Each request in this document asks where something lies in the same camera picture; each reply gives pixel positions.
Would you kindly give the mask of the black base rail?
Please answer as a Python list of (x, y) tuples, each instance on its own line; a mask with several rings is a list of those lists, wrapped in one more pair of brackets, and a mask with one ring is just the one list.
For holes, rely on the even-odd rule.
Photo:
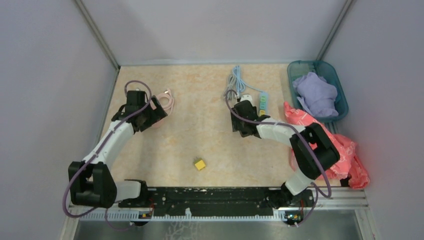
[(291, 196), (280, 187), (149, 187), (141, 196), (119, 203), (120, 208), (153, 208), (155, 217), (270, 217), (279, 208), (311, 207), (306, 189)]

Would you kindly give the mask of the teal plastic basket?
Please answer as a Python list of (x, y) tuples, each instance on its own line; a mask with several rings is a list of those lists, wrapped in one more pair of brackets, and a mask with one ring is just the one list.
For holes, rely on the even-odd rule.
[(338, 112), (338, 116), (316, 117), (316, 119), (321, 123), (332, 123), (343, 119), (349, 111), (345, 93), (334, 67), (322, 60), (297, 60), (288, 65), (287, 76), (294, 108), (301, 110), (304, 109), (299, 102), (299, 98), (301, 96), (295, 90), (293, 82), (303, 76), (306, 76), (308, 73), (317, 74), (318, 77), (325, 79), (328, 84), (334, 86), (337, 90), (334, 106), (335, 110)]

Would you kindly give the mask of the lavender cloth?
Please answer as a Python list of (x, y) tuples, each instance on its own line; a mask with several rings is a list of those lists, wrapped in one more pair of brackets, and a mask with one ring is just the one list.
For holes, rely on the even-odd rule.
[(332, 118), (339, 115), (335, 108), (337, 88), (314, 72), (309, 72), (292, 82), (300, 105), (313, 117)]

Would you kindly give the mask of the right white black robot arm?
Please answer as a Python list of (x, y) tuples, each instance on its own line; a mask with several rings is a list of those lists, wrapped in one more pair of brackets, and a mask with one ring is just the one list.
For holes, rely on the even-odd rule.
[(228, 109), (233, 131), (240, 132), (242, 137), (273, 140), (292, 149), (297, 169), (281, 186), (284, 204), (295, 206), (301, 200), (301, 192), (314, 184), (318, 177), (323, 177), (327, 186), (326, 196), (331, 196), (331, 184), (326, 171), (340, 159), (340, 154), (320, 124), (294, 125), (269, 115), (259, 116), (248, 100), (237, 102)]

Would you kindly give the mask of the light blue power strip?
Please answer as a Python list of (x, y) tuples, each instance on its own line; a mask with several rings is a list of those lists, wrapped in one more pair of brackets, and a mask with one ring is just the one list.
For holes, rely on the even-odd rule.
[(269, 106), (269, 95), (267, 92), (261, 91), (259, 94), (259, 112), (258, 115), (267, 115)]

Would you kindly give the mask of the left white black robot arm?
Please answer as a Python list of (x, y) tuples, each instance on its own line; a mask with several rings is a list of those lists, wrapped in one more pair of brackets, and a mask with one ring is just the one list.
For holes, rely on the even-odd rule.
[(155, 95), (148, 97), (144, 91), (128, 91), (126, 103), (112, 117), (101, 141), (83, 160), (73, 161), (68, 167), (71, 202), (109, 208), (116, 202), (131, 200), (138, 207), (146, 206), (150, 200), (146, 182), (116, 182), (110, 168), (134, 134), (147, 130), (167, 115)]

